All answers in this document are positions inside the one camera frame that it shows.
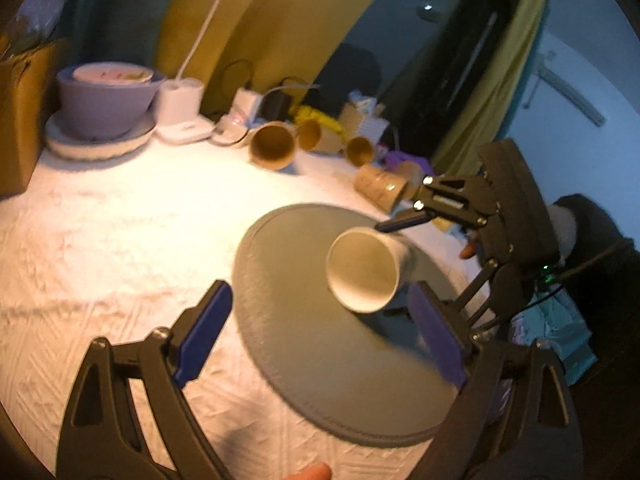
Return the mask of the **right hand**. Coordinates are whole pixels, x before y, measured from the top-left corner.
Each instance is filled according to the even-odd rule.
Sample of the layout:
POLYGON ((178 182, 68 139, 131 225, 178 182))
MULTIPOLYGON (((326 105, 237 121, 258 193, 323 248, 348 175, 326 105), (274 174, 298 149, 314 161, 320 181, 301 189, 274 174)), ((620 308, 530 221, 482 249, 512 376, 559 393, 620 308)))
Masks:
POLYGON ((477 257, 480 253, 480 243, 477 240, 470 240, 465 248, 459 254, 459 258, 462 260, 470 260, 477 257))

